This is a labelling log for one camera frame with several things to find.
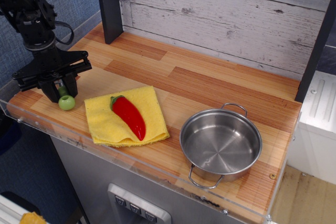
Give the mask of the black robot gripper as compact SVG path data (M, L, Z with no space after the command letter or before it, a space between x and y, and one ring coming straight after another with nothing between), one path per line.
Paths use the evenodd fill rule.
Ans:
M41 88L51 102L58 103L60 95L54 82L62 78L68 93L77 96L76 77L92 68L87 51L64 51L54 43L27 44L26 49L33 60L12 75L21 90Z

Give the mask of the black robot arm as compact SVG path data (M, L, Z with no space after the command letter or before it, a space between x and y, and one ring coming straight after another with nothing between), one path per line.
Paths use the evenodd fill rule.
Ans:
M1 0L1 15L33 54L32 61L12 75L20 90L41 89L53 103L64 96L76 97L78 74L92 66L86 51L64 51L57 47L60 39L54 29L67 24L56 21L54 6L46 0Z

